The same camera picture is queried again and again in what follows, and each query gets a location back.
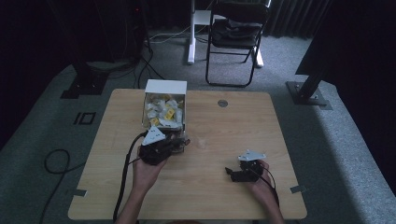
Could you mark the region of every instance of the table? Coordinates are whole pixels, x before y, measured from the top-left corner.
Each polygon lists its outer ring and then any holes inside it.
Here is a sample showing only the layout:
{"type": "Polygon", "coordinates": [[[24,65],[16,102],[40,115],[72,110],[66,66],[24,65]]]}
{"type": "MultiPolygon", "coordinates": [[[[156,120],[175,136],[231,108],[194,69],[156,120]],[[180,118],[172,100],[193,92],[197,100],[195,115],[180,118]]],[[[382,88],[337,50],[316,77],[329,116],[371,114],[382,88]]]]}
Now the table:
{"type": "MultiPolygon", "coordinates": [[[[267,6],[269,7],[271,0],[267,1],[267,6]]],[[[190,21],[190,46],[189,46],[189,58],[187,60],[188,64],[194,64],[195,62],[195,25],[208,25],[210,23],[210,10],[195,10],[195,0],[191,0],[191,21],[190,21]]],[[[262,54],[257,53],[256,66],[263,67],[264,62],[262,61],[262,54]]]]}
{"type": "MultiPolygon", "coordinates": [[[[141,126],[144,95],[142,90],[112,92],[78,183],[78,189],[87,193],[74,196],[70,218],[112,218],[125,155],[134,138],[145,131],[141,126]]],[[[302,194],[290,192],[298,183],[268,93],[188,91],[186,104],[191,143],[185,152],[169,158],[139,219],[266,218],[244,184],[232,182],[225,173],[224,167],[239,169],[237,156],[247,149],[267,156],[284,217],[306,216],[302,194]],[[220,107],[219,100],[228,105],[220,107]]],[[[132,174],[130,166],[120,210],[132,187],[132,174]]]]}

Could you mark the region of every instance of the chair backrest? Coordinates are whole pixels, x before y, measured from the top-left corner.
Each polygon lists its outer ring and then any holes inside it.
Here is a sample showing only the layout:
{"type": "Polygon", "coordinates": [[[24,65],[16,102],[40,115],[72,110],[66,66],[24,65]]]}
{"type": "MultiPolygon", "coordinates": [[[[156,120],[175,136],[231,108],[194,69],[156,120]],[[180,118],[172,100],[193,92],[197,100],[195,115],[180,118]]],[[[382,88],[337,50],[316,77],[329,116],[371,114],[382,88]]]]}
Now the chair backrest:
{"type": "Polygon", "coordinates": [[[218,2],[212,6],[212,15],[220,15],[238,22],[256,22],[265,24],[270,12],[265,4],[241,3],[241,2],[218,2]]]}

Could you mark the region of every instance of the folding chair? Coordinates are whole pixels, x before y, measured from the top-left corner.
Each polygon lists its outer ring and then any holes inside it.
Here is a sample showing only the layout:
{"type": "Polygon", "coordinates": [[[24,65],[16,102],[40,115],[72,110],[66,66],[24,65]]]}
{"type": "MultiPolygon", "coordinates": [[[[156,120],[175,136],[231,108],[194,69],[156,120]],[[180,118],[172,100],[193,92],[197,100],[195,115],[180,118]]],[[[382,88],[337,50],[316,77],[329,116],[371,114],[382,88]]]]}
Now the folding chair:
{"type": "Polygon", "coordinates": [[[205,79],[209,85],[246,87],[250,84],[260,49],[262,31],[268,21],[269,14],[269,8],[263,3],[213,3],[210,13],[205,71],[205,79]],[[212,51],[212,45],[219,49],[242,49],[244,52],[212,51]],[[246,84],[218,83],[209,80],[210,54],[245,55],[246,58],[243,61],[245,63],[252,51],[254,52],[253,62],[246,84]]]}

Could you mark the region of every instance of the open box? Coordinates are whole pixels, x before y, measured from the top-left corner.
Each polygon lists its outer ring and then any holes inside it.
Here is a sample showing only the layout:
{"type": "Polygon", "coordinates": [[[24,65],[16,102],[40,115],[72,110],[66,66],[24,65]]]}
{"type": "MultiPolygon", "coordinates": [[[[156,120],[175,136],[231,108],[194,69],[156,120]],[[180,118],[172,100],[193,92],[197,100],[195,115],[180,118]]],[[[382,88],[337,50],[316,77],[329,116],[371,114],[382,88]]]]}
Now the open box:
{"type": "Polygon", "coordinates": [[[185,131],[187,81],[149,79],[142,125],[161,131],[185,131]]]}

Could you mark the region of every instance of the white box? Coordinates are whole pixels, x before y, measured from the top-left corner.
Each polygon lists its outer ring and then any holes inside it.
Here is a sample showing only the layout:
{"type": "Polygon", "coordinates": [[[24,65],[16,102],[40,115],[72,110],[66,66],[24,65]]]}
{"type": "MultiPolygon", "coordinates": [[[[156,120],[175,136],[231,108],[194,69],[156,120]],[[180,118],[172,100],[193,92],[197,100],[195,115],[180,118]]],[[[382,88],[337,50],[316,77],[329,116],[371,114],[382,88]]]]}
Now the white box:
{"type": "Polygon", "coordinates": [[[145,93],[143,127],[185,130],[187,81],[149,79],[145,93]]]}

